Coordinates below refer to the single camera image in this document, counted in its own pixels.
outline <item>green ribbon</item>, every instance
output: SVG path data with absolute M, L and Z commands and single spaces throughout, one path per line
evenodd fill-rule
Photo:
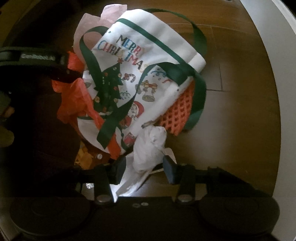
M 185 20 L 187 20 L 188 22 L 191 23 L 192 27 L 193 27 L 193 38 L 194 38 L 194 43 L 193 43 L 193 47 L 196 50 L 196 52 L 198 52 L 202 57 L 204 57 L 207 53 L 207 39 L 204 36 L 203 32 L 196 26 L 196 24 L 194 22 L 192 22 L 190 19 L 188 19 L 186 16 L 184 16 L 183 14 L 177 13 L 177 12 L 172 12 L 169 10 L 165 10 L 165 9 L 158 9 L 158 8 L 146 8 L 143 9 L 146 12 L 149 13 L 153 13 L 153 12 L 169 12 L 172 13 L 178 17 L 181 17 Z
M 162 9 L 146 9 L 145 11 L 148 12 L 170 12 L 177 16 L 180 16 L 188 21 L 185 16 L 174 13 L 167 10 Z M 185 125 L 185 129 L 191 129 L 199 120 L 199 117 L 203 111 L 203 107 L 205 104 L 205 96 L 206 96 L 206 85 L 202 77 L 199 73 L 197 73 L 189 64 L 187 64 L 180 56 L 178 56 L 175 52 L 173 52 L 168 46 L 166 46 L 164 43 L 162 43 L 160 40 L 155 38 L 153 35 L 149 34 L 147 31 L 145 31 L 140 26 L 134 24 L 133 22 L 127 20 L 127 19 L 118 19 L 117 22 L 121 22 L 130 28 L 134 29 L 135 31 L 141 33 L 143 36 L 157 44 L 160 48 L 162 48 L 165 52 L 167 52 L 169 55 L 171 55 L 174 59 L 176 59 L 179 64 L 173 64 L 170 62 L 162 62 L 157 64 L 152 64 L 148 66 L 142 73 L 140 77 L 140 81 L 138 83 L 138 87 L 136 89 L 136 94 L 124 105 L 117 108 L 116 111 L 113 111 L 108 117 L 106 117 L 104 124 L 102 125 L 99 134 L 97 135 L 97 141 L 102 145 L 102 147 L 105 149 L 113 134 L 115 133 L 116 127 L 119 126 L 119 122 L 124 119 L 130 110 L 132 103 L 135 100 L 135 97 L 137 95 L 138 89 L 140 88 L 140 85 L 144 78 L 148 75 L 149 71 L 151 71 L 155 66 L 159 66 L 162 68 L 166 74 L 167 77 L 173 80 L 177 83 L 178 86 L 180 86 L 184 81 L 189 77 L 193 76 L 195 80 L 195 91 L 194 91 L 194 97 L 193 97 L 193 103 L 192 103 L 192 109 L 191 109 L 191 115 L 188 119 L 188 122 Z M 199 52 L 201 55 L 204 55 L 207 51 L 206 48 L 206 39 L 203 33 L 200 31 L 200 29 L 191 22 L 194 30 L 194 39 L 195 39 L 195 45 L 194 48 Z M 108 30 L 106 27 L 95 27 L 90 30 L 88 30 L 86 33 L 89 32 L 98 32 L 101 35 L 104 35 L 105 32 Z M 88 47 L 85 45 L 83 36 L 80 39 L 80 50 L 81 53 L 86 61 L 87 67 L 89 69 L 89 72 L 94 80 L 94 83 L 96 85 L 96 90 L 98 91 L 98 96 L 100 97 L 100 103 L 104 103 L 104 89 L 102 84 L 102 72 L 99 67 L 99 64 L 96 60 L 96 57 L 92 53 L 91 50 L 88 49 Z
M 97 32 L 103 36 L 107 30 L 108 30 L 107 27 L 98 26 L 98 27 L 91 28 L 86 33 Z M 100 69 L 100 66 L 99 66 L 99 63 L 98 63 L 96 57 L 94 56 L 92 51 L 84 43 L 83 37 L 84 37 L 84 35 L 82 35 L 82 37 L 80 38 L 79 47 L 80 47 L 81 53 L 84 57 L 84 60 L 86 62 L 86 65 L 89 69 L 89 73 L 91 74 L 92 79 L 96 85 L 95 90 L 98 91 L 98 96 L 100 97 L 100 102 L 104 103 L 105 99 L 104 99 L 104 90 L 103 90 L 103 82 L 102 82 L 102 79 L 103 79 L 102 71 Z

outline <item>santa claus print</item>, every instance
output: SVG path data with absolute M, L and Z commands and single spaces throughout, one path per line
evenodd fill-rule
M 131 125 L 132 120 L 136 120 L 144 112 L 144 107 L 140 102 L 134 101 L 128 111 L 127 116 L 120 122 L 122 129 L 126 129 Z

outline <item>merry christmas text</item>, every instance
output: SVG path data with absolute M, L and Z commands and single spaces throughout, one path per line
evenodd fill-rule
M 123 38 L 122 35 L 120 35 L 116 43 L 118 43 L 120 46 L 114 46 L 113 44 L 108 43 L 106 40 L 102 40 L 98 45 L 98 49 L 115 55 L 118 58 L 122 58 L 124 61 L 129 62 L 131 60 L 133 62 L 132 64 L 137 65 L 138 70 L 140 70 L 143 61 L 139 60 L 137 56 L 140 52 L 144 51 L 144 48 L 138 46 L 127 37 Z

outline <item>wooden floor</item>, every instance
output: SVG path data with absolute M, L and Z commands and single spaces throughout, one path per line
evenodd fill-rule
M 186 15 L 208 41 L 205 110 L 199 123 L 166 146 L 178 162 L 199 169 L 221 167 L 269 194 L 273 193 L 280 153 L 280 113 L 274 76 L 261 38 L 239 0 L 114 1 L 128 9 L 163 8 Z M 99 15 L 100 1 L 58 28 L 52 42 L 70 50 L 75 28 L 84 12 Z M 156 14 L 189 43 L 192 27 L 167 13 Z M 151 176 L 135 196 L 172 196 L 164 173 Z

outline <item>christmas gift bag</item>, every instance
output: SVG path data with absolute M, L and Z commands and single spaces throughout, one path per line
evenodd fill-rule
M 119 148 L 112 150 L 113 156 L 132 146 L 138 133 L 164 115 L 192 82 L 195 88 L 186 129 L 196 124 L 204 107 L 206 86 L 199 72 L 205 66 L 205 36 L 191 22 L 192 47 L 152 12 L 170 11 L 125 11 L 110 28 L 98 26 L 86 32 L 102 35 L 92 50 L 83 36 L 79 41 L 87 67 L 83 82 L 96 113 L 78 116 L 79 132 L 107 153 L 116 142 Z

